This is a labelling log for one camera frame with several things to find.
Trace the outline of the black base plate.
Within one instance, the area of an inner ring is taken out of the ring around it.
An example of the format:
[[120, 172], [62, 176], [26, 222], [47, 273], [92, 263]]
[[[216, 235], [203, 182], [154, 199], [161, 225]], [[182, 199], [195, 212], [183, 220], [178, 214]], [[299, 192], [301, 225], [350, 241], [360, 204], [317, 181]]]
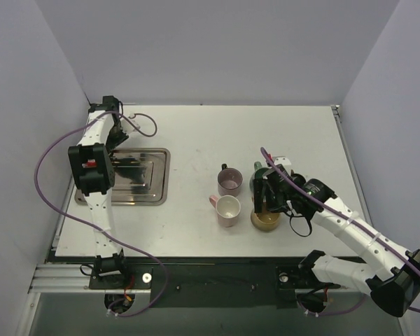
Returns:
[[148, 258], [129, 257], [123, 275], [93, 271], [89, 287], [134, 295], [149, 291], [156, 308], [294, 308], [296, 291], [322, 289], [301, 271], [301, 257]]

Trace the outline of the light pink mug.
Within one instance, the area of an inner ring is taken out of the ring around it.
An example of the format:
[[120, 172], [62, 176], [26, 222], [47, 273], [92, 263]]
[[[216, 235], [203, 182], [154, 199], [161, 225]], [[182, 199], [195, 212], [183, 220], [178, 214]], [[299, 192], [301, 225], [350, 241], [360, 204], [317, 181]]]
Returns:
[[209, 202], [217, 213], [218, 223], [224, 228], [234, 226], [241, 212], [241, 204], [239, 200], [231, 195], [217, 197], [211, 195]]

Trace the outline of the aluminium front rail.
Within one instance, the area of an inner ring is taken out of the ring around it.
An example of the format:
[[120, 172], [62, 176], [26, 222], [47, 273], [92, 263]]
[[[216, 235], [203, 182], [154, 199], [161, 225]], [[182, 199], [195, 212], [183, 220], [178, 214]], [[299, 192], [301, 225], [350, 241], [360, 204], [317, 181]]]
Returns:
[[30, 284], [34, 293], [150, 293], [181, 291], [185, 286], [243, 287], [256, 291], [271, 285], [273, 288], [306, 288], [298, 279], [297, 269], [260, 264], [171, 264], [163, 270], [159, 265], [133, 265], [125, 281], [97, 281], [92, 272], [82, 271], [78, 265], [42, 265], [36, 268]]

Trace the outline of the steel tray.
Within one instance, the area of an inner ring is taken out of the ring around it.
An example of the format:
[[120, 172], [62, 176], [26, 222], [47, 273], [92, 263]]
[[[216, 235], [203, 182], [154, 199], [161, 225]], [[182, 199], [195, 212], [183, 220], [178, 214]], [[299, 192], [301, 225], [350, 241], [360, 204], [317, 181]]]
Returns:
[[81, 155], [81, 178], [97, 173], [106, 179], [114, 173], [111, 203], [130, 206], [157, 206], [167, 198], [171, 153], [166, 148], [120, 148]]

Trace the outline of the beige mug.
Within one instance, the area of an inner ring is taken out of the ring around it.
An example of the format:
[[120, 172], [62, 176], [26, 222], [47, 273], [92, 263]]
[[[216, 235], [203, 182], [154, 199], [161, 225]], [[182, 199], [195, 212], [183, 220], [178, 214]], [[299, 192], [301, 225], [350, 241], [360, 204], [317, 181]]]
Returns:
[[278, 228], [280, 223], [280, 214], [271, 212], [255, 213], [251, 212], [250, 219], [252, 225], [261, 232], [271, 232]]

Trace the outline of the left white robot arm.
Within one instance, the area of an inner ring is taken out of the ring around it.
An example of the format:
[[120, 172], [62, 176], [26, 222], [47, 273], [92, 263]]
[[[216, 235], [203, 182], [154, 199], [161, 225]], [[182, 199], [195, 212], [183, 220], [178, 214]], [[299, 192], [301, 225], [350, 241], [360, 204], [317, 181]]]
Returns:
[[114, 288], [122, 288], [130, 280], [123, 248], [111, 238], [115, 234], [111, 196], [116, 175], [109, 152], [128, 138], [119, 114], [120, 101], [114, 96], [102, 97], [102, 103], [89, 108], [89, 125], [80, 141], [68, 149], [76, 188], [84, 196], [92, 216], [95, 248], [92, 278], [107, 281]]

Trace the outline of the green mug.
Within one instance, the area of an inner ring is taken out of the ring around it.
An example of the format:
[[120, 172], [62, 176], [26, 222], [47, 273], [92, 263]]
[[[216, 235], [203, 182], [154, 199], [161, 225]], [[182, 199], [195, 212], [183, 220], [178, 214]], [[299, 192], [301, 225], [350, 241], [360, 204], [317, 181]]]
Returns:
[[254, 180], [256, 178], [262, 179], [263, 174], [265, 172], [268, 172], [271, 169], [271, 167], [270, 166], [263, 166], [263, 164], [260, 161], [256, 161], [253, 164], [253, 168], [254, 168], [254, 173], [252, 174], [252, 176], [250, 177], [250, 180], [249, 180], [249, 189], [250, 189], [252, 195], [254, 195]]

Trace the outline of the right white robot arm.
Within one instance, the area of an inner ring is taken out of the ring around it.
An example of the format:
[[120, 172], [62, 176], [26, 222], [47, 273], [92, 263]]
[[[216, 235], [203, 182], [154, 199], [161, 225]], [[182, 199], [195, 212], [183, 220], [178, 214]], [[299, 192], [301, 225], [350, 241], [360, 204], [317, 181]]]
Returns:
[[322, 181], [289, 174], [283, 165], [254, 174], [254, 211], [303, 217], [318, 225], [355, 252], [361, 262], [312, 251], [299, 265], [306, 286], [318, 282], [354, 288], [394, 317], [412, 309], [420, 294], [420, 249], [410, 251], [366, 223]]

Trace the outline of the mauve pink mug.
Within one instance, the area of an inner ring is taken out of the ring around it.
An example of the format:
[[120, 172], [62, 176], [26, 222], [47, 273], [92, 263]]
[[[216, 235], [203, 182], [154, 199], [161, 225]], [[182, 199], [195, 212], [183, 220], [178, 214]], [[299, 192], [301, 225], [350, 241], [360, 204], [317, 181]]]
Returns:
[[223, 163], [217, 176], [217, 182], [220, 196], [231, 195], [236, 197], [240, 194], [243, 177], [239, 170], [228, 167], [227, 164]]

